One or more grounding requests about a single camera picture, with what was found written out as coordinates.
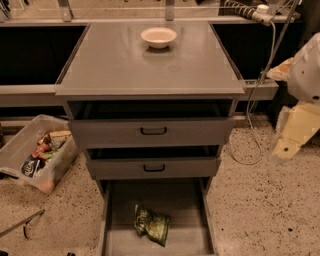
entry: drawer handle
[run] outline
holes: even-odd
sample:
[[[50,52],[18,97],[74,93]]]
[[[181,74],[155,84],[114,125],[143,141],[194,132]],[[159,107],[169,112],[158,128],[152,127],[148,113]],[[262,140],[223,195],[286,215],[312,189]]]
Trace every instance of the drawer handle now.
[[[166,169],[166,165],[162,165],[160,168],[148,168],[146,165],[143,165],[143,170],[145,172],[163,172]]]
[[[143,135],[163,135],[166,134],[168,131],[167,127],[163,128],[140,128],[140,132]]]

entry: floor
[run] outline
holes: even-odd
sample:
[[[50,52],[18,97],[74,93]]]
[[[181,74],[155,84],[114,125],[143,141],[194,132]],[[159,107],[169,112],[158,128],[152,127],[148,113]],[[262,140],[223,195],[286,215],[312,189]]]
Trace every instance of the floor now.
[[[320,255],[318,137],[292,160],[274,165],[268,160],[274,129],[264,119],[254,120],[254,126],[261,161],[240,164],[226,145],[207,196],[219,255]],[[237,122],[229,143],[241,161],[258,157],[244,121]],[[30,240],[20,227],[0,238],[0,250],[10,256],[96,255],[103,198],[89,177],[83,154],[49,195],[12,179],[0,180],[0,194],[0,232],[45,209],[31,222]]]

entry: white bowl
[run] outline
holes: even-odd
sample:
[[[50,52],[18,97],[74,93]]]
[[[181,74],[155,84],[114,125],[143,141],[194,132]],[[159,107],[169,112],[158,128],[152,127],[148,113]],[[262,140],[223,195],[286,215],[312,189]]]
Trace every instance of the white bowl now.
[[[141,33],[141,37],[152,48],[162,49],[177,37],[177,33],[169,28],[156,27],[144,30]]]

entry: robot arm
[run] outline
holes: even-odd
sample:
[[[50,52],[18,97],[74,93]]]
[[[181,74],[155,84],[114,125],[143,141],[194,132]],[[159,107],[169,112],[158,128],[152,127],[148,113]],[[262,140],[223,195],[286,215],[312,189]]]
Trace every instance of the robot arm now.
[[[299,103],[287,110],[287,119],[280,127],[280,138],[271,155],[276,163],[291,159],[320,129],[320,33],[294,56],[288,91]]]

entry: cable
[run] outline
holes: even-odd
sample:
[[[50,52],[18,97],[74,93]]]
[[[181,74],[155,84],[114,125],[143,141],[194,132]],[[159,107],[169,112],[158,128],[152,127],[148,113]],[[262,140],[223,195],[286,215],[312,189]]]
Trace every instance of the cable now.
[[[268,72],[268,70],[269,70],[269,68],[270,68],[270,66],[271,66],[271,64],[272,64],[273,58],[274,58],[274,49],[275,49],[274,46],[275,46],[275,40],[276,40],[276,39],[275,39],[275,38],[276,38],[276,26],[274,25],[273,22],[271,22],[271,26],[272,26],[272,31],[273,31],[273,33],[272,33],[272,44],[271,44],[270,57],[269,57],[269,60],[268,60],[268,63],[267,63],[267,65],[266,65],[265,69],[264,69],[263,72],[262,72],[262,75],[261,75],[260,78],[257,80],[257,82],[256,82],[256,84],[255,84],[255,87],[253,88],[252,92],[251,92],[250,95],[249,95],[248,104],[247,104],[247,108],[246,108],[246,119],[247,119],[247,121],[249,122],[249,128],[251,129],[253,138],[254,138],[254,140],[255,140],[258,148],[259,148],[259,156],[258,156],[258,158],[257,158],[256,160],[252,161],[252,162],[243,162],[243,161],[239,160],[238,158],[235,157],[234,151],[233,151],[233,149],[232,149],[232,145],[231,145],[230,140],[229,140],[229,147],[230,147],[230,151],[231,151],[231,155],[232,155],[233,159],[234,159],[236,162],[238,162],[238,163],[240,163],[240,164],[243,164],[243,165],[254,165],[254,164],[260,162],[260,160],[262,159],[262,148],[261,148],[260,143],[259,143],[259,141],[258,141],[258,139],[257,139],[257,137],[256,137],[255,132],[254,132],[254,128],[253,128],[253,125],[252,125],[250,113],[251,113],[251,111],[252,111],[252,109],[253,109],[253,106],[254,106],[254,104],[255,104],[255,101],[253,101],[252,104],[251,104],[251,99],[252,99],[252,97],[253,97],[256,89],[257,89],[258,86],[261,84],[261,83],[260,83],[260,82],[261,82],[261,78],[264,79],[265,75],[267,74],[267,72]]]

